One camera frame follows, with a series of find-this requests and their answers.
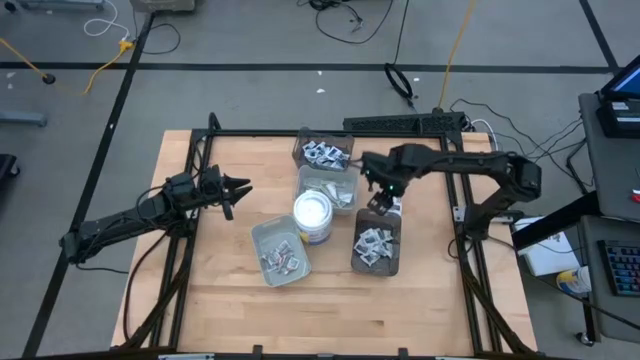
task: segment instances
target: concrete floor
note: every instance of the concrete floor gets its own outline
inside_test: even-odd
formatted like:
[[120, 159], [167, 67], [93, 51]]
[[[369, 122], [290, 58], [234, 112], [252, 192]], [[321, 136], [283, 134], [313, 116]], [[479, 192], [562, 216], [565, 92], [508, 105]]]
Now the concrete floor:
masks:
[[[112, 0], [119, 21], [133, 30], [126, 0]], [[640, 49], [640, 11], [634, 0], [590, 0], [619, 64]], [[372, 27], [386, 0], [358, 1], [353, 6]], [[446, 63], [462, 22], [465, 0], [412, 1], [398, 63]], [[322, 36], [314, 12], [293, 0], [222, 1], [202, 4], [194, 15], [161, 16], [182, 34], [178, 50], [144, 55], [147, 63], [383, 63], [394, 56], [404, 1], [396, 1], [389, 18], [370, 43], [351, 46]], [[91, 10], [55, 8], [0, 11], [0, 36], [33, 61], [105, 62], [122, 37], [111, 29], [102, 37], [82, 32], [84, 22], [100, 15]], [[323, 14], [322, 24], [348, 34], [348, 16]], [[143, 16], [138, 15], [139, 26]], [[175, 35], [154, 31], [150, 51], [170, 47]], [[128, 62], [127, 54], [121, 62]], [[15, 61], [0, 48], [2, 61]], [[607, 66], [578, 0], [485, 0], [478, 3], [460, 44], [456, 64], [523, 66]], [[84, 87], [90, 71], [52, 71], [68, 88]], [[69, 227], [98, 142], [111, 112], [124, 71], [100, 75], [89, 96], [76, 97], [44, 85], [28, 70], [0, 70], [0, 109], [40, 111], [46, 128], [3, 125], [0, 153], [20, 158], [22, 174], [0, 204], [0, 358], [19, 356], [59, 254], [57, 240]], [[442, 73], [407, 73], [420, 97], [416, 107], [428, 112], [437, 102]], [[578, 118], [577, 96], [600, 88], [609, 75], [453, 73], [448, 107], [455, 99], [485, 102], [511, 117], [522, 131], [542, 141]], [[517, 137], [533, 148], [506, 121], [483, 108], [459, 104], [471, 118], [483, 118], [496, 132]], [[150, 183], [161, 137], [167, 129], [205, 127], [216, 112], [224, 128], [342, 127], [342, 119], [410, 113], [382, 71], [138, 71], [124, 106], [107, 161], [92, 199], [88, 219], [133, 206]], [[579, 141], [582, 129], [558, 147]], [[505, 149], [516, 144], [499, 137]], [[560, 164], [566, 153], [556, 155]], [[578, 171], [591, 178], [588, 154], [576, 157]], [[543, 196], [520, 205], [529, 214], [545, 214], [577, 198], [576, 186], [549, 160], [543, 166]], [[128, 269], [134, 242], [103, 250], [91, 265]], [[604, 339], [594, 348], [578, 344], [582, 308], [573, 300], [523, 278], [540, 350], [549, 355], [585, 359], [627, 359], [640, 346]], [[71, 269], [45, 334], [40, 354], [106, 349], [125, 285], [125, 276]]]

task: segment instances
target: keyboard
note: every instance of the keyboard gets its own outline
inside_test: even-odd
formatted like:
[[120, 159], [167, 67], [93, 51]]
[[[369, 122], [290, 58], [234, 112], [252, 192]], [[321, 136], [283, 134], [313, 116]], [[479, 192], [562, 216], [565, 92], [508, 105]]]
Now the keyboard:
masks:
[[369, 131], [406, 131], [417, 133], [418, 122], [422, 123], [423, 133], [445, 131], [462, 131], [466, 124], [463, 112], [447, 112], [436, 114], [411, 114], [345, 118], [342, 122], [344, 130]]
[[640, 242], [600, 240], [598, 247], [613, 294], [640, 296]]

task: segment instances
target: plastic tray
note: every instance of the plastic tray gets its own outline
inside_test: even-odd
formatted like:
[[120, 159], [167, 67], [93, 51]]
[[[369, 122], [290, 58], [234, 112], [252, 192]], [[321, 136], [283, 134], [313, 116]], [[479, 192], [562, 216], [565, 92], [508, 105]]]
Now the plastic tray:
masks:
[[296, 191], [293, 194], [293, 199], [297, 199], [300, 194], [309, 190], [304, 186], [305, 180], [307, 179], [323, 179], [330, 180], [335, 182], [346, 182], [349, 184], [349, 188], [351, 189], [351, 193], [353, 194], [353, 198], [351, 202], [347, 204], [345, 207], [338, 207], [336, 204], [331, 202], [333, 207], [333, 213], [336, 215], [349, 215], [353, 212], [354, 207], [356, 206], [357, 195], [358, 195], [358, 177], [360, 174], [354, 168], [350, 168], [347, 171], [326, 171], [319, 170], [310, 167], [309, 165], [304, 165], [298, 171], [298, 186], [296, 187]]
[[[260, 270], [262, 270], [262, 276], [267, 285], [271, 287], [282, 286], [300, 280], [311, 272], [311, 263], [309, 263], [307, 253], [302, 245], [302, 240], [300, 240], [296, 221], [292, 216], [281, 216], [254, 226], [253, 229], [251, 229], [251, 238], [253, 239], [253, 247], [256, 250]], [[265, 264], [260, 260], [260, 257], [263, 253], [275, 249], [284, 240], [291, 245], [293, 256], [300, 260], [298, 269], [288, 275], [275, 271], [267, 272]]]
[[[391, 259], [381, 257], [369, 267], [362, 259], [360, 254], [353, 249], [360, 234], [367, 229], [379, 228], [382, 230], [390, 230], [393, 240], [393, 255]], [[353, 244], [351, 246], [351, 268], [359, 273], [375, 275], [375, 276], [394, 276], [400, 268], [400, 230], [402, 229], [402, 218], [396, 215], [380, 216], [369, 209], [360, 209], [356, 215], [356, 230], [353, 235]]]
[[302, 147], [309, 143], [310, 141], [314, 141], [316, 144], [321, 142], [325, 142], [327, 146], [335, 146], [338, 149], [342, 150], [343, 153], [352, 155], [353, 154], [353, 144], [355, 140], [353, 136], [332, 136], [328, 134], [321, 134], [317, 132], [311, 131], [308, 127], [303, 127], [298, 132], [298, 137], [296, 138], [296, 143], [293, 146], [293, 151], [291, 152], [291, 156], [293, 157], [293, 161], [295, 161], [296, 166], [298, 168], [303, 165], [309, 165], [314, 169], [321, 170], [329, 170], [333, 172], [341, 172], [346, 170], [335, 169], [328, 166], [317, 165], [315, 163], [310, 163], [307, 158], [304, 156], [304, 150]]

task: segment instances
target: white cable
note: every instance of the white cable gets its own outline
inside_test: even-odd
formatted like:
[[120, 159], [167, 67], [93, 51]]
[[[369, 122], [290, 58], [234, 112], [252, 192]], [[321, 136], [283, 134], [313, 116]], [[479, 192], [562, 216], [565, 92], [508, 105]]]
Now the white cable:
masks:
[[491, 127], [491, 125], [489, 125], [489, 122], [485, 119], [476, 119], [473, 120], [471, 122], [471, 125], [477, 123], [477, 122], [481, 122], [483, 124], [485, 124], [487, 126], [487, 128], [489, 128], [489, 132], [491, 133], [491, 137], [493, 138], [493, 142], [494, 144], [496, 144], [496, 151], [500, 151], [500, 146], [498, 145], [498, 139], [496, 138], [496, 133], [493, 132], [493, 128]]
[[[100, 35], [106, 33], [111, 28], [111, 26], [116, 26], [116, 27], [119, 27], [121, 29], [124, 29], [127, 32], [127, 34], [122, 38], [122, 40], [127, 40], [129, 38], [129, 34], [130, 34], [129, 33], [129, 29], [127, 29], [125, 26], [122, 26], [122, 25], [117, 24], [115, 22], [118, 19], [118, 8], [116, 8], [116, 6], [113, 5], [113, 3], [111, 1], [109, 1], [109, 0], [104, 0], [104, 1], [106, 3], [108, 3], [109, 5], [111, 5], [111, 7], [113, 7], [113, 11], [114, 11], [113, 20], [109, 21], [109, 20], [99, 19], [99, 18], [91, 19], [91, 20], [87, 21], [86, 23], [84, 23], [84, 33], [89, 35], [89, 36], [100, 36]], [[105, 24], [107, 24], [107, 27], [104, 28], [104, 30], [102, 30], [100, 32], [90, 33], [87, 30], [87, 25], [89, 25], [89, 24], [91, 24], [93, 22], [105, 23]]]

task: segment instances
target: wooden table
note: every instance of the wooden table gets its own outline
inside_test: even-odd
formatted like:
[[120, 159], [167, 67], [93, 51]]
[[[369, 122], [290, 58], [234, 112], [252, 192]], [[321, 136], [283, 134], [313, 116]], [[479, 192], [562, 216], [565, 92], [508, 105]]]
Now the wooden table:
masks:
[[[190, 131], [165, 133], [152, 185], [183, 171], [189, 136]], [[436, 140], [357, 138], [355, 158], [363, 150], [386, 154], [405, 142], [439, 149]], [[178, 350], [249, 353], [261, 344], [265, 353], [394, 355], [406, 347], [411, 355], [472, 355], [460, 270], [447, 255], [453, 226], [443, 174], [414, 180], [407, 189], [395, 277], [351, 270], [354, 212], [334, 217], [329, 242], [307, 247], [313, 267], [308, 277], [282, 288], [265, 285], [250, 230], [292, 211], [297, 179], [293, 143], [294, 138], [287, 137], [214, 139], [211, 164], [219, 164], [230, 176], [250, 178], [254, 189], [235, 207], [234, 221], [225, 221], [219, 207], [201, 213]], [[464, 134], [464, 143], [467, 151], [490, 150], [486, 134]], [[497, 189], [488, 177], [471, 176], [471, 182], [476, 202]], [[365, 183], [361, 177], [357, 208], [365, 207], [372, 195]], [[461, 186], [457, 192], [461, 197]], [[511, 241], [505, 225], [492, 225], [490, 233]], [[134, 264], [159, 235], [139, 238]], [[145, 260], [134, 279], [129, 331], [157, 300], [167, 245], [168, 240]], [[494, 302], [524, 343], [535, 349], [516, 257], [494, 242], [484, 247]], [[165, 324], [170, 324], [172, 312], [170, 305]], [[478, 317], [484, 348], [490, 349], [484, 311], [478, 311]], [[168, 331], [163, 331], [161, 344], [167, 338]], [[113, 344], [123, 340], [121, 308]]]

